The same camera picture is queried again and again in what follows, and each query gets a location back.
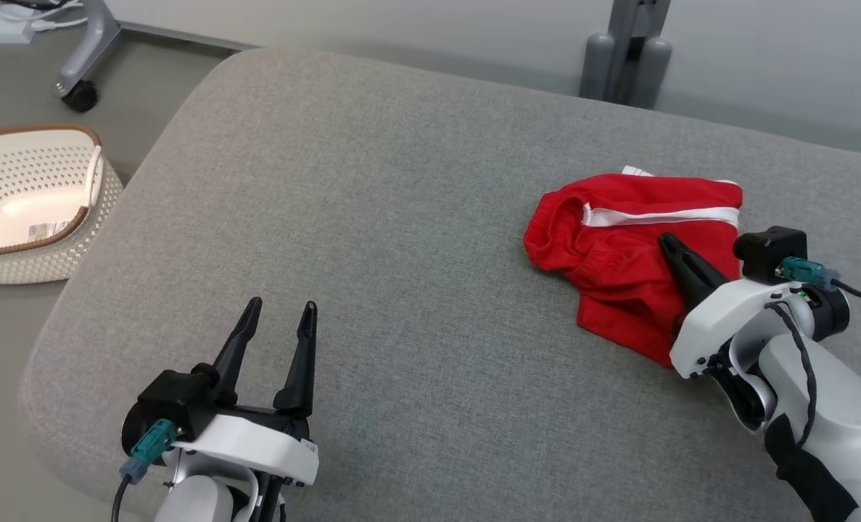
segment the gray floor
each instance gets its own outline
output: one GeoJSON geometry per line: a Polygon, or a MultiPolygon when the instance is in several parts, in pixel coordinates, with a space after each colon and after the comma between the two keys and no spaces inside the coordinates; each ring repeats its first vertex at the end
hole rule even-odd
{"type": "MultiPolygon", "coordinates": [[[[189,92],[227,52],[128,36],[96,77],[102,102],[86,115],[76,115],[49,95],[49,85],[80,37],[79,30],[63,30],[38,34],[29,46],[0,46],[0,126],[90,125],[126,182],[189,92]]],[[[61,290],[62,283],[0,286],[0,520],[109,518],[107,505],[59,483],[36,462],[17,423],[23,364],[61,290]]]]}

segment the gray upholstery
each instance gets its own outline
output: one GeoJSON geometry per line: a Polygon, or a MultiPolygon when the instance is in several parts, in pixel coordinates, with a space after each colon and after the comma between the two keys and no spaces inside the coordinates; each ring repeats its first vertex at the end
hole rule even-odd
{"type": "MultiPolygon", "coordinates": [[[[804,228],[861,286],[861,154],[352,57],[241,53],[195,89],[30,357],[39,457],[109,499],[135,397],[265,304],[241,403],[320,307],[314,486],[289,519],[805,520],[712,382],[575,324],[521,242],[540,195],[637,165],[727,178],[747,231],[804,228]]],[[[829,349],[861,373],[861,302],[829,349]]],[[[155,511],[155,469],[125,506],[155,511]]]]}

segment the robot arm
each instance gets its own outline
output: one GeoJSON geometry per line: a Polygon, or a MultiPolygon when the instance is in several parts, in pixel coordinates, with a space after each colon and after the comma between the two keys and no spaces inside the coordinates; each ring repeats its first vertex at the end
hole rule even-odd
{"type": "Polygon", "coordinates": [[[782,259],[806,257],[806,244],[802,232],[770,232],[752,234],[752,247],[741,237],[747,278],[726,283],[675,236],[660,237],[690,310],[672,364],[718,382],[815,520],[861,520],[861,378],[818,344],[846,328],[849,305],[841,291],[779,278],[782,259]]]}
{"type": "Polygon", "coordinates": [[[261,299],[250,300],[214,364],[190,373],[165,370],[137,397],[122,429],[131,459],[121,468],[115,520],[126,483],[137,483],[152,463],[175,470],[158,522],[271,522],[275,513],[284,520],[281,486],[314,483],[320,460],[308,417],[317,305],[305,305],[292,366],[272,409],[237,404],[237,378],[261,308],[261,299]]]}

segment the white plastic basket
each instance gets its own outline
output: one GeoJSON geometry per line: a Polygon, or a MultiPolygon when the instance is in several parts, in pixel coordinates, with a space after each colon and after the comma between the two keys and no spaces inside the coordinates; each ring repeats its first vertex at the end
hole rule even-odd
{"type": "Polygon", "coordinates": [[[0,284],[69,278],[121,189],[92,129],[0,129],[0,284]]]}

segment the chair caster wheel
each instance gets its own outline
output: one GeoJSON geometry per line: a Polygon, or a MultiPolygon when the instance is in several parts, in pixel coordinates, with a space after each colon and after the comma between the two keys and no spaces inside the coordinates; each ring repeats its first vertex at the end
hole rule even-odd
{"type": "Polygon", "coordinates": [[[88,112],[98,104],[98,90],[95,83],[89,80],[79,80],[66,96],[62,97],[62,103],[66,103],[75,112],[88,112]]]}

